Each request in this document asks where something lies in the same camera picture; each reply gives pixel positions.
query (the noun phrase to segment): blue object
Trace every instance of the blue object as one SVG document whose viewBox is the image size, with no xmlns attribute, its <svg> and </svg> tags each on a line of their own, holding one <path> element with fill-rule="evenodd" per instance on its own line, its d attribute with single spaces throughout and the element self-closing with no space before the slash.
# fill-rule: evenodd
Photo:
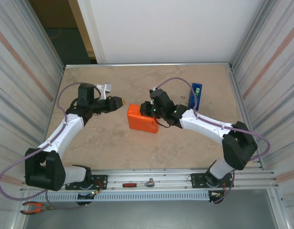
<svg viewBox="0 0 294 229">
<path fill-rule="evenodd" d="M 201 94 L 202 94 L 202 84 L 199 83 L 193 83 L 191 85 L 191 87 L 193 88 L 194 92 L 197 88 L 200 89 L 199 95 L 197 96 L 197 100 L 198 100 L 198 104 L 196 106 L 196 111 L 199 110 L 199 106 L 200 106 L 200 99 L 201 99 Z M 190 95 L 189 95 L 189 102 L 188 102 L 188 106 L 193 109 L 194 107 L 194 96 L 193 96 L 193 92 L 190 90 Z"/>
</svg>

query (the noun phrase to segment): metal wall panel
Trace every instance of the metal wall panel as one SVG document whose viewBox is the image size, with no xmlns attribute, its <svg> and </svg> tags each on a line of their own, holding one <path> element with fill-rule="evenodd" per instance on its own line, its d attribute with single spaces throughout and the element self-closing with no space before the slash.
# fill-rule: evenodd
<svg viewBox="0 0 294 229">
<path fill-rule="evenodd" d="M 46 135 L 63 66 L 25 0 L 0 0 L 0 171 L 22 158 Z M 2 186 L 17 195 L 24 163 L 8 171 Z M 0 229 L 15 203 L 0 194 Z"/>
<path fill-rule="evenodd" d="M 272 144 L 264 165 L 276 174 L 294 227 L 294 0 L 275 1 L 233 66 L 253 129 Z"/>
</svg>

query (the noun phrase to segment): cable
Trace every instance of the cable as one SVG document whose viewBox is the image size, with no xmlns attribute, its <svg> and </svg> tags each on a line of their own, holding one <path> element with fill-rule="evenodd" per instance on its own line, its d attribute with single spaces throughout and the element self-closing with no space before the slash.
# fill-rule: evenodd
<svg viewBox="0 0 294 229">
<path fill-rule="evenodd" d="M 78 99 L 78 98 L 75 98 L 75 99 L 71 102 L 71 105 L 70 105 L 70 106 L 74 106 L 75 103 L 77 102 L 77 99 Z"/>
<path fill-rule="evenodd" d="M 220 128 L 224 128 L 224 129 L 227 129 L 227 130 L 233 130 L 233 131 L 237 131 L 237 132 L 241 132 L 241 133 L 245 133 L 245 134 L 249 134 L 249 135 L 256 136 L 256 137 L 258 137 L 258 138 L 261 138 L 262 140 L 264 140 L 264 141 L 267 143 L 267 148 L 266 148 L 266 150 L 265 150 L 263 153 L 261 153 L 261 154 L 259 154 L 259 155 L 257 155 L 257 156 L 252 157 L 249 161 L 252 161 L 252 160 L 258 159 L 258 158 L 264 156 L 265 154 L 267 154 L 267 153 L 270 151 L 270 149 L 271 149 L 271 143 L 269 142 L 268 139 L 266 139 L 265 137 L 263 137 L 262 135 L 260 135 L 260 134 L 258 134 L 258 133 L 255 133 L 255 132 L 252 132 L 252 131 L 247 131 L 247 130 L 242 130 L 242 129 L 238 129 L 238 128 L 233 128 L 233 127 L 228 127 L 228 126 L 222 126 L 222 125 L 219 125 L 219 124 L 217 124 L 217 123 L 213 123 L 213 122 L 211 122 L 211 121 L 208 121 L 208 120 L 206 120 L 206 119 L 201 118 L 200 116 L 198 116 L 198 114 L 197 114 L 197 112 L 196 112 L 196 110 L 195 110 L 196 107 L 197 107 L 197 105 L 198 105 L 198 103 L 197 103 L 197 98 L 196 98 L 196 94 L 194 93 L 194 90 L 193 90 L 193 88 L 191 87 L 191 85 L 190 85 L 185 79 L 182 79 L 182 78 L 180 78 L 180 77 L 172 77 L 172 78 L 170 78 L 170 79 L 165 80 L 164 82 L 162 82 L 162 83 L 161 83 L 160 85 L 158 85 L 156 88 L 160 88 L 161 86 L 163 86 L 165 83 L 167 83 L 167 82 L 170 81 L 170 80 L 181 80 L 181 81 L 185 82 L 185 83 L 190 87 L 190 90 L 192 91 L 193 96 L 194 96 L 193 113 L 194 113 L 194 115 L 195 115 L 195 117 L 196 117 L 197 119 L 200 119 L 201 121 L 203 121 L 203 122 L 205 122 L 205 123 L 208 123 L 208 124 L 211 124 L 211 125 L 214 125 L 214 126 L 216 126 L 216 127 L 220 127 Z M 229 189 L 227 190 L 227 192 L 225 193 L 225 195 L 224 195 L 223 197 L 221 197 L 220 199 L 218 199 L 218 200 L 216 200 L 215 202 L 213 202 L 214 204 L 216 204 L 216 203 L 218 203 L 219 201 L 223 200 L 223 199 L 228 195 L 228 193 L 230 192 L 230 190 L 232 189 L 232 186 L 233 186 L 233 183 L 234 183 L 234 171 L 235 171 L 235 170 L 231 171 L 231 172 L 233 173 L 233 180 L 232 180 L 231 186 L 229 187 Z"/>
<path fill-rule="evenodd" d="M 60 92 L 59 95 L 58 95 L 58 98 L 57 98 L 57 107 L 63 112 L 64 122 L 65 122 L 65 123 L 63 124 L 61 130 L 60 130 L 60 131 L 59 131 L 59 132 L 58 132 L 58 133 L 52 138 L 52 140 L 50 140 L 50 143 L 46 144 L 46 145 L 43 146 L 42 148 L 37 149 L 37 150 L 34 151 L 33 153 L 31 153 L 31 154 L 29 154 L 29 155 L 23 157 L 22 159 L 20 159 L 20 160 L 14 162 L 14 163 L 12 163 L 11 165 L 9 165 L 9 166 L 6 167 L 5 169 L 3 169 L 3 170 L 1 171 L 1 173 L 0 173 L 0 181 L 1 181 L 2 177 L 3 177 L 3 175 L 4 175 L 9 169 L 11 169 L 12 167 L 16 166 L 17 164 L 19 164 L 19 163 L 25 161 L 26 159 L 31 158 L 32 156 L 35 156 L 35 155 L 38 154 L 39 152 L 43 151 L 44 149 L 46 149 L 46 148 L 47 148 L 52 142 L 54 142 L 54 141 L 59 137 L 59 135 L 60 135 L 60 134 L 63 132 L 63 130 L 65 129 L 65 127 L 66 127 L 66 122 L 67 122 L 67 115 L 66 115 L 66 113 L 65 113 L 65 110 L 59 105 L 61 95 L 63 94 L 63 92 L 64 92 L 67 88 L 69 88 L 69 87 L 71 87 L 71 86 L 74 86 L 74 85 L 77 85 L 77 84 L 81 84 L 81 83 L 82 83 L 82 82 L 80 82 L 80 83 L 71 83 L 71 84 L 67 85 L 66 87 L 64 87 L 64 88 L 61 90 L 61 92 Z M 6 197 L 6 198 L 8 198 L 8 199 L 11 199 L 11 200 L 15 200 L 15 201 L 23 201 L 23 200 L 31 199 L 31 198 L 34 198 L 34 197 L 36 197 L 36 196 L 38 196 L 38 195 L 40 195 L 40 194 L 42 194 L 42 193 L 44 193 L 44 192 L 46 192 L 46 190 L 42 190 L 41 192 L 38 192 L 37 194 L 34 194 L 34 195 L 30 196 L 30 197 L 17 198 L 17 197 L 13 197 L 13 196 L 8 195 L 8 194 L 2 189 L 1 184 L 0 184 L 0 193 L 1 193 L 4 197 Z"/>
<path fill-rule="evenodd" d="M 100 187 L 101 189 L 103 188 L 103 184 L 102 184 L 101 181 L 99 181 L 99 180 L 94 180 L 93 182 L 98 183 L 98 184 L 99 184 L 99 187 Z"/>
<path fill-rule="evenodd" d="M 169 125 L 169 126 L 165 126 L 165 125 L 159 123 L 159 122 L 156 120 L 156 118 L 154 118 L 154 120 L 155 120 L 155 122 L 156 122 L 158 125 L 160 125 L 160 126 L 162 126 L 162 127 L 169 128 L 169 127 L 171 126 L 171 125 Z"/>
<path fill-rule="evenodd" d="M 223 192 L 225 193 L 225 191 L 226 191 L 226 184 L 225 184 L 225 181 L 222 182 L 222 187 L 223 187 Z"/>
<path fill-rule="evenodd" d="M 56 38 L 60 37 L 61 34 L 62 34 L 62 30 L 61 30 L 61 28 L 59 28 L 59 35 L 58 36 L 55 36 L 55 37 L 50 37 L 50 39 L 51 40 L 56 39 Z"/>
<path fill-rule="evenodd" d="M 99 91 L 99 89 L 97 88 L 97 86 L 94 86 L 94 88 L 95 88 L 96 91 L 99 93 L 99 97 L 95 99 L 95 100 L 97 101 L 97 100 L 99 100 L 100 97 L 101 97 L 101 92 Z"/>
</svg>

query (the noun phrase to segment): table surface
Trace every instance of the table surface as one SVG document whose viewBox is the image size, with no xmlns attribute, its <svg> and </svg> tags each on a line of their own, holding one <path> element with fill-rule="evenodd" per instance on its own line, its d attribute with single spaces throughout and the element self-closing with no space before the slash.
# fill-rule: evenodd
<svg viewBox="0 0 294 229">
<path fill-rule="evenodd" d="M 126 105 L 115 112 L 93 116 L 69 144 L 62 157 L 63 164 L 92 169 L 202 168 L 221 158 L 221 145 L 191 130 L 160 127 L 157 134 L 152 134 L 129 128 L 126 115 L 129 104 L 149 100 L 149 89 L 176 76 L 203 85 L 199 113 L 229 123 L 242 120 L 225 65 L 67 67 L 60 90 L 74 82 L 109 82 L 112 84 L 109 95 L 124 98 Z M 175 104 L 188 105 L 190 88 L 185 83 L 170 81 L 162 89 Z M 64 92 L 60 104 L 67 109 L 77 96 L 78 86 L 73 86 Z M 55 107 L 48 136 L 62 117 Z"/>
</svg>

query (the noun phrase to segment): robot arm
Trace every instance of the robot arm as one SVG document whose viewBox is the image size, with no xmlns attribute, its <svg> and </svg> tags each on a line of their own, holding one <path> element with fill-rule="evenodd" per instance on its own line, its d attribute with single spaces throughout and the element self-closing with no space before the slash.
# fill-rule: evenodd
<svg viewBox="0 0 294 229">
<path fill-rule="evenodd" d="M 67 121 L 63 119 L 52 135 L 38 148 L 50 144 L 42 152 L 25 161 L 25 181 L 29 186 L 44 189 L 59 190 L 63 185 L 79 182 L 82 187 L 91 184 L 91 169 L 83 166 L 63 167 L 61 158 L 68 144 L 75 135 L 87 124 L 93 114 L 109 113 L 124 105 L 119 97 L 106 97 L 111 85 L 96 86 L 100 97 L 94 98 L 94 85 L 83 83 L 78 88 L 78 98 L 74 100 L 66 111 Z M 63 132 L 54 140 L 52 139 L 66 124 Z M 36 149 L 29 149 L 25 156 Z"/>
<path fill-rule="evenodd" d="M 197 118 L 193 109 L 184 105 L 174 105 L 162 89 L 150 90 L 150 97 L 151 103 L 146 101 L 141 105 L 140 112 L 142 115 L 163 118 L 171 126 L 193 130 L 223 146 L 224 157 L 215 161 L 206 172 L 207 182 L 212 187 L 220 183 L 220 179 L 234 169 L 244 169 L 257 150 L 257 144 L 251 135 L 221 128 L 221 126 L 227 126 L 248 130 L 242 122 L 238 121 L 236 124 L 224 123 L 200 114 Z M 207 121 L 218 124 L 220 127 L 209 124 Z"/>
</svg>

